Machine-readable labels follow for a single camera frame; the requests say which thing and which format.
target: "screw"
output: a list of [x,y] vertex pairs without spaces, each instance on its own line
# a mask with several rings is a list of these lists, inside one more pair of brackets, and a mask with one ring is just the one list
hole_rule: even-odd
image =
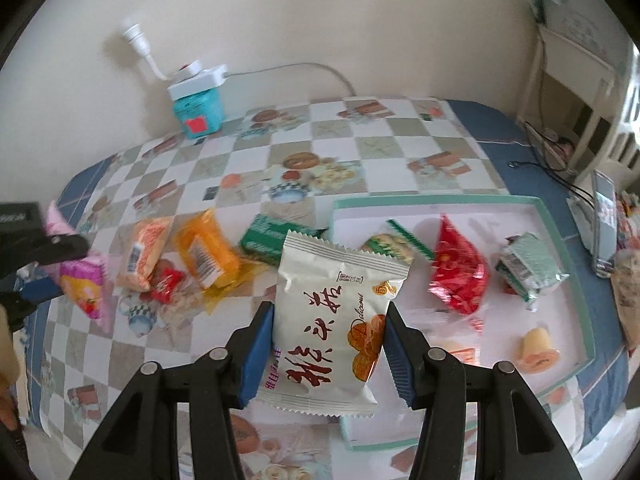
[[214,348],[211,352],[209,352],[209,357],[211,357],[214,361],[222,361],[226,356],[229,355],[229,352],[226,351],[226,348],[223,346],[219,346]]
[[515,367],[508,361],[500,361],[498,363],[498,370],[500,370],[503,374],[513,374],[515,371]]
[[157,370],[158,370],[158,363],[155,363],[153,361],[149,361],[148,363],[144,363],[140,367],[140,371],[144,375],[153,375],[153,374],[156,373]]
[[427,355],[434,361],[442,361],[447,356],[447,353],[442,348],[431,348]]

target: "yellow snack package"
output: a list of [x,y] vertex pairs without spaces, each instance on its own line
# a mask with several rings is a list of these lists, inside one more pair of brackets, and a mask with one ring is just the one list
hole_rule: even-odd
[[241,258],[222,234],[213,209],[188,220],[175,234],[174,246],[203,290],[211,313],[229,291],[266,268]]

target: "white wall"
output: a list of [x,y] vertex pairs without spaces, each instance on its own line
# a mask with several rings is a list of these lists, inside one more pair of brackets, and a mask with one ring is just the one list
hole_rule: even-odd
[[[120,39],[140,21],[166,72],[312,60],[360,95],[475,100],[512,114],[532,56],[527,0],[48,0],[0,72],[0,200],[56,197],[78,171],[177,128],[161,82]],[[222,87],[230,116],[343,95],[299,68]]]

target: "plug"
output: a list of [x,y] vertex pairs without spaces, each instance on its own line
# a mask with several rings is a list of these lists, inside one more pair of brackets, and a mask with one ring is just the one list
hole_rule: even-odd
[[136,23],[122,33],[122,37],[133,47],[140,57],[146,58],[151,54],[151,44],[145,33],[140,30],[140,24]]
[[127,41],[135,50],[138,55],[146,60],[154,75],[160,81],[169,81],[170,78],[165,76],[162,71],[156,65],[154,58],[151,56],[151,44],[146,38],[145,33],[140,30],[140,24],[136,23],[132,27],[129,27],[122,33],[122,37]]

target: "red candy bag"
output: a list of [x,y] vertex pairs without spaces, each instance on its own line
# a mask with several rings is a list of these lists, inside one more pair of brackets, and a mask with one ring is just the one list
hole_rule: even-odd
[[184,279],[186,274],[178,269],[165,268],[160,273],[158,284],[151,290],[151,297],[160,303],[171,303],[174,290]]
[[429,285],[433,294],[461,314],[478,310],[489,283],[489,267],[446,215],[442,215],[433,268],[435,274]]

